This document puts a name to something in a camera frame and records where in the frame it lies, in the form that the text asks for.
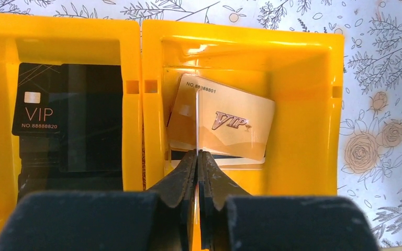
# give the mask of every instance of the gold vip card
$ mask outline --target gold vip card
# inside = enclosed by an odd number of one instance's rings
[[[224,156],[223,165],[264,163],[274,110],[272,100],[184,74],[167,128],[170,147],[196,148],[198,119],[199,148]]]

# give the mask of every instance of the table surface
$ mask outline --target table surface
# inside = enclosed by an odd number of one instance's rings
[[[383,247],[402,245],[402,0],[0,0],[0,13],[343,34],[338,194]]]

